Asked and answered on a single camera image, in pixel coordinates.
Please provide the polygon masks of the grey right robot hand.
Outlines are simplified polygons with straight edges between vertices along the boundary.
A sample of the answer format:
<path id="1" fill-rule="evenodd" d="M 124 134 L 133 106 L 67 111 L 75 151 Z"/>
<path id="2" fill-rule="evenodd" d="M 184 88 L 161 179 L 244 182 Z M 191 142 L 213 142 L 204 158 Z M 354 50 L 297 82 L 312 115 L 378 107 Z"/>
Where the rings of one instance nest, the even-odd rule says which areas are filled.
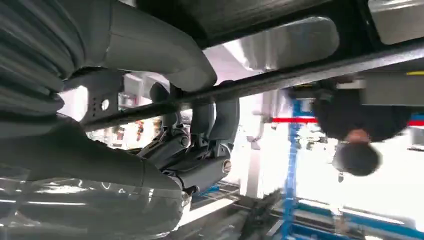
<path id="1" fill-rule="evenodd" d="M 193 110 L 191 134 L 165 122 L 139 154 L 88 138 L 61 113 L 66 84 L 94 81 L 91 120 L 119 113 L 122 71 L 182 91 L 217 75 L 185 32 L 118 0 L 0 3 L 0 237 L 152 240 L 175 230 L 194 191 L 226 177 L 239 101 Z"/>

